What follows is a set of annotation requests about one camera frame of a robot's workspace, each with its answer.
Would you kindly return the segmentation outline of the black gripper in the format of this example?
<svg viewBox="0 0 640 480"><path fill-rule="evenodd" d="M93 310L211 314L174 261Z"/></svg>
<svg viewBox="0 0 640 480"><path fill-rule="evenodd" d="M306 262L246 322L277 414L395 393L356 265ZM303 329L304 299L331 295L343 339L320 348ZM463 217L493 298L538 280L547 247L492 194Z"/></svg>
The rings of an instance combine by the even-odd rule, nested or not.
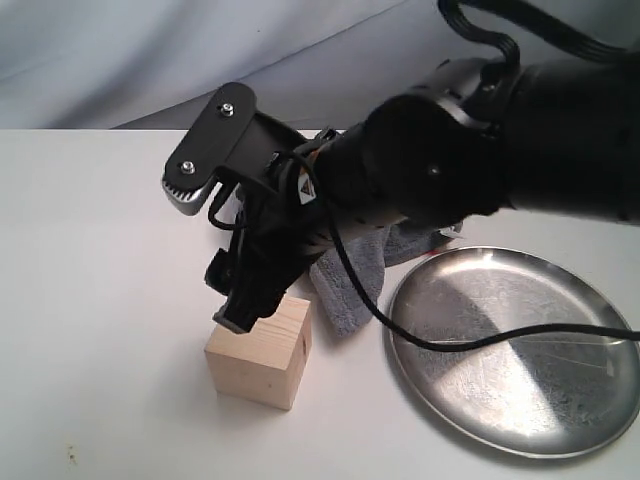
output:
<svg viewBox="0 0 640 480"><path fill-rule="evenodd" d="M208 287L228 295L213 321L246 334L273 314L286 290L318 260L380 227L380 191L359 166L286 164L271 178L276 195L247 193L248 226L233 236L233 257L219 249L204 275Z"/></svg>

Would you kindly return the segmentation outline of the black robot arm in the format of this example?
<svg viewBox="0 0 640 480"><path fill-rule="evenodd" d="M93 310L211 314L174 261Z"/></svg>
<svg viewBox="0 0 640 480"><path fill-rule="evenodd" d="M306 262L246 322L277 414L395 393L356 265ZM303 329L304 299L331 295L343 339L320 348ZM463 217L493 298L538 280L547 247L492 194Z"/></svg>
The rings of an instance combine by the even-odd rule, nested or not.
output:
<svg viewBox="0 0 640 480"><path fill-rule="evenodd" d="M206 283L246 333L323 252L377 227L509 208L637 225L639 65L442 64L347 131L252 147L225 176L242 209Z"/></svg>

